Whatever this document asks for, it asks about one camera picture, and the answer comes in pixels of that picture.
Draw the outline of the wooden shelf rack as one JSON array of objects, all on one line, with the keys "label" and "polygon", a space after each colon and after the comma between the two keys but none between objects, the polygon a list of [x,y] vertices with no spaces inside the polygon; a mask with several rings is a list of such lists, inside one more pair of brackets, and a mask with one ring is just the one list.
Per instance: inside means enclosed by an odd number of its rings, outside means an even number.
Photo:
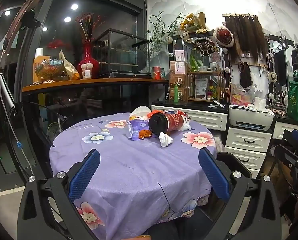
[{"label": "wooden shelf rack", "polygon": [[195,70],[189,68],[188,101],[220,102],[224,98],[224,73],[217,63],[201,66]]}]

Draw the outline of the purple floral tablecloth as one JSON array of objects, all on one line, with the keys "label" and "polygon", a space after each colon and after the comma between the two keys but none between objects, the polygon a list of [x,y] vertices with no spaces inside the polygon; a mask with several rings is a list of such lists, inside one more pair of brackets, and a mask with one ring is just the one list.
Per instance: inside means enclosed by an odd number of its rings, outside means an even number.
[{"label": "purple floral tablecloth", "polygon": [[52,172],[66,172],[91,150],[100,165],[75,206],[99,239],[132,238],[155,224],[188,218],[211,191],[201,169],[201,148],[216,153],[213,135],[196,121],[171,133],[162,147],[157,137],[129,139],[128,113],[81,121],[60,133],[49,150]]}]

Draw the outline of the red tin canister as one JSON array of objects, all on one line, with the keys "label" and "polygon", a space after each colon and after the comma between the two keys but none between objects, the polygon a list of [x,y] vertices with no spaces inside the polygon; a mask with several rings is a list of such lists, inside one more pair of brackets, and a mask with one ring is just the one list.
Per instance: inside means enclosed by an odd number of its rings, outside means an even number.
[{"label": "red tin canister", "polygon": [[161,67],[160,66],[153,67],[153,79],[161,80]]}]

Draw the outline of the white wide drawer front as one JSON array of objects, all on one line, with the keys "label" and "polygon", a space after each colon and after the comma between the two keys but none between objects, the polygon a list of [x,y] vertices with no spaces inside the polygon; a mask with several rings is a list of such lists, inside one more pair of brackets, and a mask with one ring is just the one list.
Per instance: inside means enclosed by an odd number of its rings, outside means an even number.
[{"label": "white wide drawer front", "polygon": [[202,111],[195,109],[184,109],[179,107],[169,107],[169,106],[158,106],[152,105],[152,110],[175,110],[182,111],[186,113],[192,120],[199,122],[201,125],[204,125],[208,129],[213,129],[217,131],[226,131],[227,127],[227,117],[228,114],[217,113],[212,111]]}]

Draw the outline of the orange wooden counter shelf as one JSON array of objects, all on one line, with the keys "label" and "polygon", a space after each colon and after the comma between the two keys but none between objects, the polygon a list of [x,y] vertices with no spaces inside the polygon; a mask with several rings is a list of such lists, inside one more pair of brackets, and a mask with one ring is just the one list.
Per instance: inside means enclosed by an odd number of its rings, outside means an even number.
[{"label": "orange wooden counter shelf", "polygon": [[133,84],[163,84],[168,85],[167,80],[141,79],[141,78],[102,78],[89,80],[67,80],[56,81],[52,83],[41,83],[38,85],[29,85],[22,88],[22,93],[44,93],[45,91],[62,89],[65,87],[88,87],[88,86],[109,86],[109,85],[133,85]]}]

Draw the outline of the red ceramic vase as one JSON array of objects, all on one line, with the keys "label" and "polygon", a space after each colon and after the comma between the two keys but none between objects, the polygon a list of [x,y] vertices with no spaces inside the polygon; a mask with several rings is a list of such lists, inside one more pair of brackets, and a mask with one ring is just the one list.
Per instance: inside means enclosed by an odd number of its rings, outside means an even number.
[{"label": "red ceramic vase", "polygon": [[77,65],[81,79],[95,79],[99,75],[99,62],[93,58],[93,44],[91,41],[83,43],[82,60]]}]

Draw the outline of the green spray bottle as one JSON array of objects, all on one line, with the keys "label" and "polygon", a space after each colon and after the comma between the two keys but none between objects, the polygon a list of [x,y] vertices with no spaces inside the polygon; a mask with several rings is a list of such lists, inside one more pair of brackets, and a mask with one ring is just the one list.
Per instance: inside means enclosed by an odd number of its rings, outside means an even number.
[{"label": "green spray bottle", "polygon": [[174,103],[178,103],[179,99],[178,99],[178,86],[177,84],[174,85],[174,99],[173,99]]}]

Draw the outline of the white three-drawer cabinet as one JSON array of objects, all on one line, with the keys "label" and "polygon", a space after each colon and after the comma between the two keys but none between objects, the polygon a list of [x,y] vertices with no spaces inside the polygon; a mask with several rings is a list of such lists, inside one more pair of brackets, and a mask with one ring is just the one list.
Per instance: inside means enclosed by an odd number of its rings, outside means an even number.
[{"label": "white three-drawer cabinet", "polygon": [[256,178],[265,160],[272,134],[229,127],[225,151],[233,154]]}]

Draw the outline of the white tissue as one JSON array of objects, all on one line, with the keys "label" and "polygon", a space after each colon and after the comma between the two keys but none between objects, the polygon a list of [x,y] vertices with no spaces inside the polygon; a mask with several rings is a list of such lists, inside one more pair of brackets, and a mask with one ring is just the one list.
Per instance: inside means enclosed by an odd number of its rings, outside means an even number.
[{"label": "white tissue", "polygon": [[173,143],[173,138],[171,138],[168,134],[160,132],[158,139],[160,141],[161,147],[168,147]]}]

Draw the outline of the white printer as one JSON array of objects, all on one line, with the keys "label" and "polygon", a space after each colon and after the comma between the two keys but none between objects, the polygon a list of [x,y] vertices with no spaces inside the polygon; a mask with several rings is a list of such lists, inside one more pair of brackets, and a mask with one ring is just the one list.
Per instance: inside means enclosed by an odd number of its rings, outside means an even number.
[{"label": "white printer", "polygon": [[229,105],[229,121],[235,127],[267,131],[274,117],[274,113],[269,109],[258,111],[255,108]]}]

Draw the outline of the pink plastic snack bag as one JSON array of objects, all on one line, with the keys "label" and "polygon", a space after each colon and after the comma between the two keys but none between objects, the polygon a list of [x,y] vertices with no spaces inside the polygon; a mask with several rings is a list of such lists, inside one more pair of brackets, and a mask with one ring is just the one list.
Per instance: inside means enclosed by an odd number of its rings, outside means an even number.
[{"label": "pink plastic snack bag", "polygon": [[232,84],[230,102],[233,105],[247,106],[254,102],[256,86],[243,88],[240,84]]}]

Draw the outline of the green shopping bag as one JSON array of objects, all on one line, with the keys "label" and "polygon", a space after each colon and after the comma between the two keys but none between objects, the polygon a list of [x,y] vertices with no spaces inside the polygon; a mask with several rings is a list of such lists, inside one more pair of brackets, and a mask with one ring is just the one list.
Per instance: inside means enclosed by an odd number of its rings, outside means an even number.
[{"label": "green shopping bag", "polygon": [[289,81],[287,116],[298,121],[298,70],[293,72]]}]

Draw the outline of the glass lotus bowl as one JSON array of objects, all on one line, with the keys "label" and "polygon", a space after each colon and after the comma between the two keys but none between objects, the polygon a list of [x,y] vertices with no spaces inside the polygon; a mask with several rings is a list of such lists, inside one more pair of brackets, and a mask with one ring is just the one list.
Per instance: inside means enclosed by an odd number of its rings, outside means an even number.
[{"label": "glass lotus bowl", "polygon": [[35,66],[35,74],[39,81],[56,80],[64,75],[62,60],[43,60]]}]

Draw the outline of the white paper bowl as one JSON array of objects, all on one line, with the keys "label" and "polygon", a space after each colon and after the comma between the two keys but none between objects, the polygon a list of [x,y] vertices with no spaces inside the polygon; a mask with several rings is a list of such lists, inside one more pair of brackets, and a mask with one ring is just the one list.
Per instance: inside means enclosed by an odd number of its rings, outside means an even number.
[{"label": "white paper bowl", "polygon": [[129,115],[129,120],[148,120],[148,114],[151,113],[150,108],[147,106],[140,106],[132,111]]}]

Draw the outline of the black glass display case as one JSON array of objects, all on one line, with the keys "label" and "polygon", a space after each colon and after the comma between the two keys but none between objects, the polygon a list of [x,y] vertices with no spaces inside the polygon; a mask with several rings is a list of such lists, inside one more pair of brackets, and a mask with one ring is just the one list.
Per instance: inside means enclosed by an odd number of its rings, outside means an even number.
[{"label": "black glass display case", "polygon": [[93,57],[99,62],[100,78],[150,79],[149,41],[109,28],[93,41]]}]

